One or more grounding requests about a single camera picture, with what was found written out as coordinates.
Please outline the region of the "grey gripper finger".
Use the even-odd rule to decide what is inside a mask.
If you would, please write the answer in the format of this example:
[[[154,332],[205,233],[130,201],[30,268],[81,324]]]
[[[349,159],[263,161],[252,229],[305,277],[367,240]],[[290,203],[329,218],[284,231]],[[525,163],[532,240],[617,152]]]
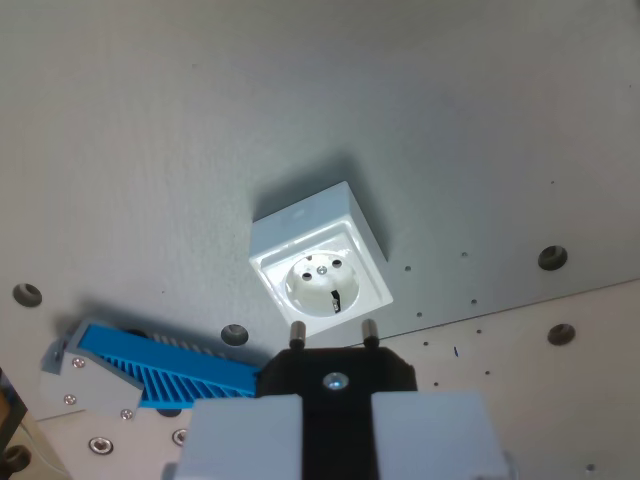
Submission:
[[[297,395],[198,400],[179,459],[164,479],[300,479],[303,402]]]
[[[381,479],[510,479],[485,402],[473,392],[372,395]]]

